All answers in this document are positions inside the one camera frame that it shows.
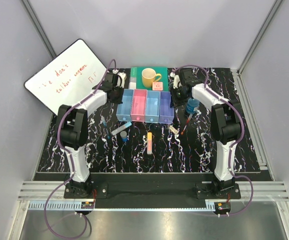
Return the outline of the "light blue bin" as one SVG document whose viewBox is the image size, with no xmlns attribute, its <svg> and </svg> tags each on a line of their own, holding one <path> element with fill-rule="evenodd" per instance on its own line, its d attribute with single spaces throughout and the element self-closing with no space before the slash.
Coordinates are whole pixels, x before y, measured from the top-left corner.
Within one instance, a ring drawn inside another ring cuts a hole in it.
<svg viewBox="0 0 289 240">
<path fill-rule="evenodd" d="M 134 90 L 125 89 L 122 95 L 122 103 L 117 106 L 116 117 L 120 122 L 131 122 L 131 110 Z"/>
</svg>

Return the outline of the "pink bin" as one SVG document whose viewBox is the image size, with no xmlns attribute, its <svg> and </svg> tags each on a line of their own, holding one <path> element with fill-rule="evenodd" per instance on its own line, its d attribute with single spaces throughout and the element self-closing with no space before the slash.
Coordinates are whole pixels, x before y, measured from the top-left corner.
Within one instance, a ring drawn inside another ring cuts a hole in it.
<svg viewBox="0 0 289 240">
<path fill-rule="evenodd" d="M 147 93 L 145 89 L 135 89 L 132 98 L 131 120 L 144 122 L 146 113 Z"/>
</svg>

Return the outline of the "pink cube box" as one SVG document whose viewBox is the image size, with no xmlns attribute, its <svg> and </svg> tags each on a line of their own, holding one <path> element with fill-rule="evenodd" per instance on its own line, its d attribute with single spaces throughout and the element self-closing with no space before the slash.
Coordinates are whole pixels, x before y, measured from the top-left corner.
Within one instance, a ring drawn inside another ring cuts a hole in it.
<svg viewBox="0 0 289 240">
<path fill-rule="evenodd" d="M 163 91 L 163 83 L 160 81 L 155 81 L 152 83 L 152 90 L 153 91 Z"/>
</svg>

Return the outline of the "sky blue bin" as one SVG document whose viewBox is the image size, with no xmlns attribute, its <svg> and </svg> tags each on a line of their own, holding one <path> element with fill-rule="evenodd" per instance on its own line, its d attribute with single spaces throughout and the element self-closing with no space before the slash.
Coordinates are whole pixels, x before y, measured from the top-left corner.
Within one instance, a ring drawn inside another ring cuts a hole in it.
<svg viewBox="0 0 289 240">
<path fill-rule="evenodd" d="M 160 117 L 160 92 L 148 90 L 146 97 L 145 122 L 157 124 Z"/>
</svg>

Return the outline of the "green book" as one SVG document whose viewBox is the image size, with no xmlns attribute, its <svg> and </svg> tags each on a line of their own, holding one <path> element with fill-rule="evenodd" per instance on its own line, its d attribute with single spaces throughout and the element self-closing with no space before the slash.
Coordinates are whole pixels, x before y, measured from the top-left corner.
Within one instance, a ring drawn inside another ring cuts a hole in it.
<svg viewBox="0 0 289 240">
<path fill-rule="evenodd" d="M 161 74 L 162 78 L 159 82 L 162 82 L 163 91 L 169 91 L 169 79 L 168 79 L 168 68 L 165 66 L 137 66 L 132 67 L 130 71 L 130 83 L 136 83 L 136 89 L 152 90 L 152 88 L 146 88 L 142 82 L 142 71 L 146 68 L 154 69 L 157 74 Z"/>
</svg>

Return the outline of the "yellow mug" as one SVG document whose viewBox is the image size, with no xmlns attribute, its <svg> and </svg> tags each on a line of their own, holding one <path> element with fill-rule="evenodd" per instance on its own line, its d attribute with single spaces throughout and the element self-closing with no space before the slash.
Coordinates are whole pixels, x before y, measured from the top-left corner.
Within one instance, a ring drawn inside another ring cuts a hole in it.
<svg viewBox="0 0 289 240">
<path fill-rule="evenodd" d="M 153 68 L 145 68 L 141 72 L 142 84 L 145 88 L 151 88 L 154 82 L 161 80 L 162 75 L 156 73 Z"/>
</svg>

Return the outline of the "purple bin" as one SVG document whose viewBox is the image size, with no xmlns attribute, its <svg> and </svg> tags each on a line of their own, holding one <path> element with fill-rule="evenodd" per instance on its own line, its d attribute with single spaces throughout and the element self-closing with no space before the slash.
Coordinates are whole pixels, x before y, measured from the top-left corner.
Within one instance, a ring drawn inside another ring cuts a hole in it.
<svg viewBox="0 0 289 240">
<path fill-rule="evenodd" d="M 160 93 L 159 124 L 172 124 L 174 120 L 174 108 L 171 107 L 172 97 L 170 92 L 162 91 Z"/>
</svg>

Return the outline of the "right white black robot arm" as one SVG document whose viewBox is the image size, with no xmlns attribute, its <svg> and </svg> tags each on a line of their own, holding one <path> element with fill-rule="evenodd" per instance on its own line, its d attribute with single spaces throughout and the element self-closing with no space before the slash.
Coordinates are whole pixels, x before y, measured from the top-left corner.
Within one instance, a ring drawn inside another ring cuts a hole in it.
<svg viewBox="0 0 289 240">
<path fill-rule="evenodd" d="M 216 198 L 223 198 L 235 187 L 235 151 L 245 133 L 242 117 L 237 110 L 239 103 L 229 101 L 213 91 L 207 85 L 207 72 L 205 81 L 201 81 L 194 77 L 191 69 L 179 67 L 171 71 L 170 77 L 173 79 L 169 87 L 173 106 L 194 99 L 211 112 L 210 131 L 216 141 L 217 155 L 209 189 Z"/>
</svg>

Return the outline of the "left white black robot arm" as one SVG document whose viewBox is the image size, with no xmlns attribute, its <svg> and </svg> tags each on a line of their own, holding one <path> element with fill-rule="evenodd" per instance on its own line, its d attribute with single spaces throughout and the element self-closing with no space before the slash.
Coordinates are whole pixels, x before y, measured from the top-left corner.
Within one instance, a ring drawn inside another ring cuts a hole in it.
<svg viewBox="0 0 289 240">
<path fill-rule="evenodd" d="M 103 81 L 93 87 L 90 95 L 76 105 L 61 105 L 57 113 L 57 142 L 65 152 L 69 177 L 64 181 L 66 198 L 96 196 L 87 166 L 85 145 L 88 140 L 88 118 L 106 103 L 121 104 L 127 75 L 108 72 Z"/>
</svg>

